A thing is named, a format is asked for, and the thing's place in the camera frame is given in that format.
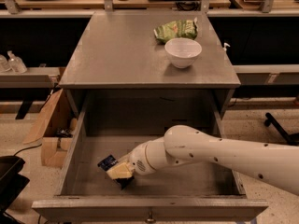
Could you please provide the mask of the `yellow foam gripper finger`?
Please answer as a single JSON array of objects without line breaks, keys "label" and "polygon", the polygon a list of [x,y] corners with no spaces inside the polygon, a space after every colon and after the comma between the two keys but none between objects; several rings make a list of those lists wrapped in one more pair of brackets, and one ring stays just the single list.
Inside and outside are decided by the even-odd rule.
[{"label": "yellow foam gripper finger", "polygon": [[130,178],[134,175],[135,168],[129,162],[121,162],[107,171],[111,179]]}]

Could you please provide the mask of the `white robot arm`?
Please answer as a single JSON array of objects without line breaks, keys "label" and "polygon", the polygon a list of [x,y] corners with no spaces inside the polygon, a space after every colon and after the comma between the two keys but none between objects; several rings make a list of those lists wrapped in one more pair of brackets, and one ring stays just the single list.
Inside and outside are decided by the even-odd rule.
[{"label": "white robot arm", "polygon": [[114,180],[128,179],[202,161],[299,194],[299,147],[214,137],[185,125],[133,148],[113,161],[107,174]]}]

